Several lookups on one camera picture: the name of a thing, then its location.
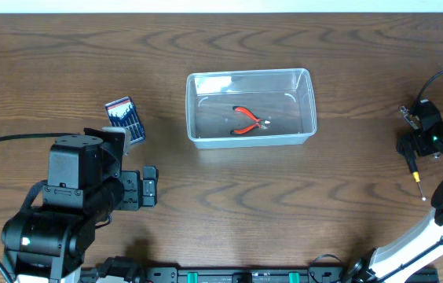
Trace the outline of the black yellow screwdriver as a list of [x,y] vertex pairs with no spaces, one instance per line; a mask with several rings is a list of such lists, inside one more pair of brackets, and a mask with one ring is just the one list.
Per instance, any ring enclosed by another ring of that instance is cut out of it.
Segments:
[[426,201],[427,198],[423,194],[419,169],[416,163],[415,150],[412,147],[412,136],[410,134],[404,134],[399,137],[397,140],[397,152],[404,157],[405,162],[408,165],[408,169],[418,187],[421,200]]

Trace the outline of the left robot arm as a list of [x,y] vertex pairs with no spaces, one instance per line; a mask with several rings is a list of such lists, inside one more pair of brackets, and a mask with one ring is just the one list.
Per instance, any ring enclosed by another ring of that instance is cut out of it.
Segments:
[[97,229],[110,223],[114,210],[156,205],[159,171],[124,171],[128,144],[122,127],[86,128],[53,143],[48,178],[30,189],[2,229],[7,275],[60,282],[83,265]]

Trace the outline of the red handled pliers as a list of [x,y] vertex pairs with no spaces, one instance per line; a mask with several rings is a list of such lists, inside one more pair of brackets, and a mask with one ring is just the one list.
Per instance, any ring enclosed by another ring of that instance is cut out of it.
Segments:
[[249,132],[255,130],[255,129],[267,129],[270,125],[270,121],[267,119],[261,119],[257,117],[252,111],[250,111],[248,108],[243,106],[233,106],[232,110],[234,112],[239,113],[240,115],[246,116],[248,119],[252,121],[252,124],[240,129],[232,129],[230,131],[231,135],[244,135],[248,134]]

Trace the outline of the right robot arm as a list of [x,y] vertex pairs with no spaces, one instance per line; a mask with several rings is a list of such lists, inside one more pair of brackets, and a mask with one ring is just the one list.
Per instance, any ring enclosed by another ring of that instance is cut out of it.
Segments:
[[[420,180],[416,160],[443,154],[443,119],[429,100],[417,101],[404,118],[412,131],[397,140],[397,151],[415,181]],[[358,259],[342,275],[343,282],[405,282],[415,272],[443,255],[443,181],[431,197],[431,209],[421,222],[396,241]]]

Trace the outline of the silver double ring wrench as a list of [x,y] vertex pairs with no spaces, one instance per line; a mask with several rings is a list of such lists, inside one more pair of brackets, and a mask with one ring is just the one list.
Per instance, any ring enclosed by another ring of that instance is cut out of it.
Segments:
[[413,115],[410,114],[409,110],[406,109],[403,105],[399,108],[400,113],[404,121],[414,130],[418,130],[420,128],[419,121]]

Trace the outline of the blue screwdriver bit set case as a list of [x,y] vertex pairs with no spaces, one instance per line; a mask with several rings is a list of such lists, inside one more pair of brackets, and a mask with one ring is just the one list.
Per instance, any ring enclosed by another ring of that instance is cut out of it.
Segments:
[[107,103],[104,108],[113,127],[125,127],[130,131],[131,145],[145,141],[145,129],[130,97],[123,97]]

